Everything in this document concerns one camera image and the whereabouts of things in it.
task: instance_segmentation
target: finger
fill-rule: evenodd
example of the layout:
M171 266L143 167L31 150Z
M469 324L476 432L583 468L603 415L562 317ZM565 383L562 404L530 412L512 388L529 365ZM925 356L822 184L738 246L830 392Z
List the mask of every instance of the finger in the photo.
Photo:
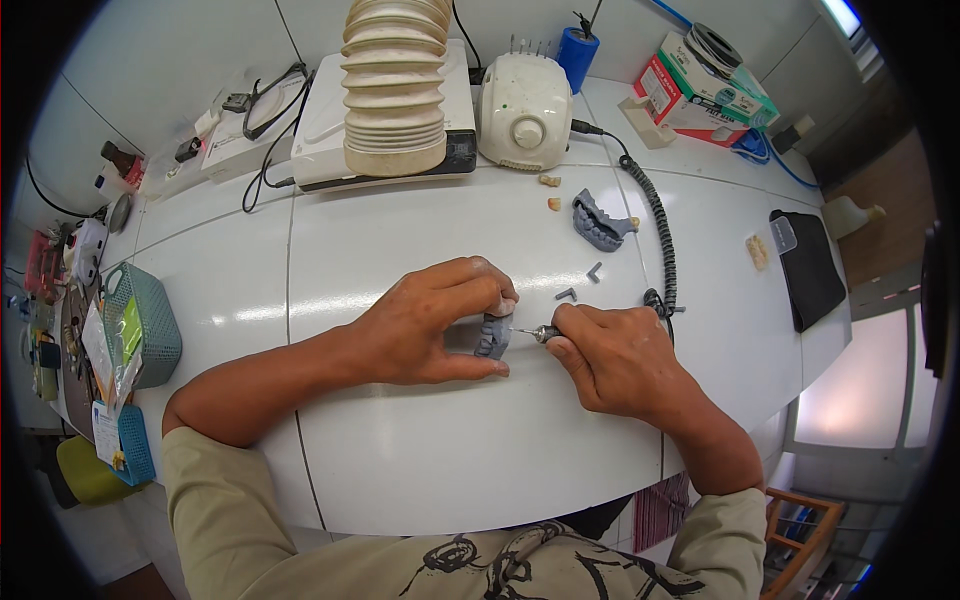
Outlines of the finger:
M436 293L444 299L444 315L451 323L461 317L478 313L505 317L514 312L516 306L516 302L503 297L500 283L491 276L471 279Z
M607 329L620 327L623 323L624 315L627 312L616 309L601 310L589 304L577 304L576 308L587 315L591 321Z
M592 348L600 336L607 335L600 325L568 302L564 302L553 312L553 325L578 348L586 350Z
M428 374L435 383L454 380L476 381L490 375L507 377L510 375L510 367L502 360L470 354L448 354L436 362Z
M564 366L566 372L570 373L573 385L577 388L577 396L580 397L580 403L584 408L596 406L598 396L593 369L580 349L564 336L558 336L547 340L546 351L553 354Z
M427 267L422 271L417 271L417 274L422 277L428 287L435 290L460 285L477 277L491 276L500 284L500 292L504 298L514 302L520 300L520 296L510 278L483 256L454 258L439 265Z

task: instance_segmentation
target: blue cylinder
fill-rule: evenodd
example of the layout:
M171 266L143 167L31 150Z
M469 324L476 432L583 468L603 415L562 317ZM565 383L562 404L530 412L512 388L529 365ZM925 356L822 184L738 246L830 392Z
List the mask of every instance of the blue cylinder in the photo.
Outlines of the blue cylinder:
M570 82L570 91L580 92L584 84L584 77L593 62L593 55L600 47L600 38L591 34L589 39L584 36L584 30L576 27L567 27L560 38L557 48L557 64L564 68L566 80Z

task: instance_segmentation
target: blue plastic basket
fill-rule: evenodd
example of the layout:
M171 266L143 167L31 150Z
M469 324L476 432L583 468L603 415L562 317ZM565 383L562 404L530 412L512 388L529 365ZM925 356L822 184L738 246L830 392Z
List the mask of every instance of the blue plastic basket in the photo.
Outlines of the blue plastic basket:
M127 302L134 298L140 316L140 356L143 367L133 388L144 390L163 385L173 374L180 360L181 349L180 330L163 284L146 271L122 262L104 277L104 287L104 331L110 357L114 356L117 324L123 317Z
M127 404L120 411L117 420L117 430L120 432L120 449L123 450L127 467L116 470L108 468L130 486L150 481L156 475L154 459L150 456L150 445L147 444L147 428L143 426L143 413L132 404Z

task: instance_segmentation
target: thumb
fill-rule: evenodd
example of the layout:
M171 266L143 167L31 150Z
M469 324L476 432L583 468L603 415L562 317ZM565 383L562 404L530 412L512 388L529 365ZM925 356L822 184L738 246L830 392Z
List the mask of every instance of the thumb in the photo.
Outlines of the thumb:
M442 381L454 379L477 380L488 375L506 377L510 367L502 360L472 356L470 354L448 354L437 366L436 375Z
M563 336L550 338L546 342L546 351L556 357L560 364L564 366L566 372L570 373L573 379L573 385L577 387L577 395L580 396L581 404L592 403L597 399L595 381L593 379L593 369L587 358L577 348L577 345Z

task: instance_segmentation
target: striped cloth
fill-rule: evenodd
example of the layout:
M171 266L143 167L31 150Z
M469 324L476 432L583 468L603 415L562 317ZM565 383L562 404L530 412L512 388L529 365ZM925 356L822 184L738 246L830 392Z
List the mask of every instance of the striped cloth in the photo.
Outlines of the striped cloth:
M686 471L644 488L634 499L634 554L674 536L690 509Z

